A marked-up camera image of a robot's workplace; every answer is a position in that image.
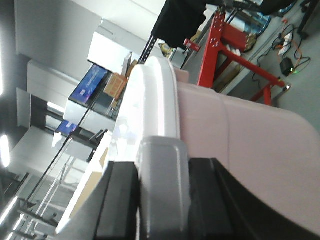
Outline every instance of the fluorescent light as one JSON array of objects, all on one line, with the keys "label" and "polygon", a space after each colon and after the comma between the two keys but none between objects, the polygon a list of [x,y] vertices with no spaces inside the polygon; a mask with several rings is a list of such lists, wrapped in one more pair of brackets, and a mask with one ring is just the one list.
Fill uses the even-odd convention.
[{"label": "fluorescent light", "polygon": [[2,62],[1,62],[1,49],[0,49],[0,96],[4,93],[4,80],[2,74]]},{"label": "fluorescent light", "polygon": [[17,230],[17,228],[19,227],[19,224],[21,223],[22,219],[24,219],[24,215],[20,214],[19,219],[16,221],[14,227],[13,227],[13,231]]},{"label": "fluorescent light", "polygon": [[12,233],[10,233],[9,235],[8,235],[8,237],[6,238],[6,240],[10,240],[11,238],[12,238],[12,236],[14,235],[14,233],[12,232]]},{"label": "fluorescent light", "polygon": [[4,212],[0,216],[0,225],[6,220],[8,214],[10,213],[11,209],[14,207],[18,200],[18,197],[16,196],[8,205],[8,207],[4,210]]},{"label": "fluorescent light", "polygon": [[59,111],[61,113],[65,113],[65,109],[63,107],[58,106],[58,105],[56,105],[56,104],[54,104],[54,103],[52,103],[50,101],[48,101],[48,107],[53,108],[53,109],[55,109],[55,110],[57,110],[57,111]]},{"label": "fluorescent light", "polygon": [[0,152],[2,164],[5,168],[7,168],[10,165],[10,151],[7,135],[3,135],[2,137],[0,137]]}]

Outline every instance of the power cord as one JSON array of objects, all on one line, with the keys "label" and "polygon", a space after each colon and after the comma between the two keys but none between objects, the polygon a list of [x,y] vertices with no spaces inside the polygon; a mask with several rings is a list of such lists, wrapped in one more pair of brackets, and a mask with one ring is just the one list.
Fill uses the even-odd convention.
[{"label": "power cord", "polygon": [[[310,64],[312,59],[309,56],[303,56],[303,53],[300,49],[302,42],[303,42],[303,39],[302,38],[300,39],[299,44],[297,44],[294,41],[294,33],[295,33],[295,30],[298,28],[295,27],[293,24],[289,24],[286,26],[286,24],[288,23],[287,20],[283,20],[283,22],[284,22],[284,26],[283,26],[282,32],[279,33],[278,37],[272,42],[271,47],[269,47],[262,55],[260,55],[257,58],[257,66],[259,68],[261,67],[260,60],[262,58],[268,56],[268,54],[271,52],[271,50],[273,50],[273,51],[279,50],[279,52],[280,52],[283,48],[287,48],[287,49],[285,49],[285,52],[283,54],[281,54],[282,59],[280,58],[279,52],[277,53],[278,62],[281,63],[286,58],[286,54],[289,52],[289,50],[292,48],[292,45],[294,44],[296,47],[296,50],[294,52],[293,57],[294,57],[294,59],[296,59],[296,63],[295,63],[295,66],[291,69],[290,75],[297,74],[297,73],[300,73],[301,71],[303,71]],[[289,34],[291,34],[291,36],[289,36],[290,39],[287,39],[287,41],[286,41],[286,36]],[[302,65],[305,65],[305,66],[300,71],[298,71],[299,67]],[[254,73],[252,75],[251,80],[254,83],[258,83],[259,89],[262,89],[261,88],[261,80],[259,78],[255,78],[255,76],[256,76],[256,73]]]}]

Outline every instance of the black power adapter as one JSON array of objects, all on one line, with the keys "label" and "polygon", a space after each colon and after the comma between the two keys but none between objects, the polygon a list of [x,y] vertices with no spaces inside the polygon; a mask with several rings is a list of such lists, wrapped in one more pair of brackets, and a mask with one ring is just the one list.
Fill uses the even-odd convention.
[{"label": "black power adapter", "polygon": [[291,59],[286,57],[280,63],[281,72],[286,77],[294,70],[294,64],[292,63]]}]

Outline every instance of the red metal frame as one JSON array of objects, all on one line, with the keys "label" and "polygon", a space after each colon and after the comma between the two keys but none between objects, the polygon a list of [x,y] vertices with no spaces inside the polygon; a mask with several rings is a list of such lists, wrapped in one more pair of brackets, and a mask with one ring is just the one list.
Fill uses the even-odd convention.
[{"label": "red metal frame", "polygon": [[[232,53],[226,46],[224,46],[222,41],[240,49],[242,52],[247,47],[247,35],[226,24],[225,16],[226,13],[221,9],[218,9],[215,12],[210,28],[209,38],[204,50],[203,62],[197,85],[205,88],[212,88],[214,80],[222,74],[232,61],[235,61],[270,82],[251,100],[257,101],[259,98],[264,96],[265,104],[271,105],[271,88],[273,86],[284,88],[286,83],[257,65],[252,64],[244,58]],[[219,52],[224,54],[227,57],[227,60],[219,67],[218,70],[216,70]]]},{"label": "red metal frame", "polygon": [[271,101],[271,89],[274,87],[271,83],[267,84],[263,89],[261,89],[256,95],[254,95],[250,101],[256,102],[258,101],[262,96],[264,98],[264,104],[268,106],[272,106]]}]

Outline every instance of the power strip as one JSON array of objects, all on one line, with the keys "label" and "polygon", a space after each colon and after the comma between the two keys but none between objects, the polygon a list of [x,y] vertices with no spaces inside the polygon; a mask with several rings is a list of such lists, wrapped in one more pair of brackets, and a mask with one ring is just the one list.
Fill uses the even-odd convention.
[{"label": "power strip", "polygon": [[292,32],[288,33],[285,37],[284,37],[284,44],[283,47],[281,48],[281,50],[279,51],[279,56],[284,55],[286,52],[288,52],[289,48],[290,48],[290,42],[292,41]]}]

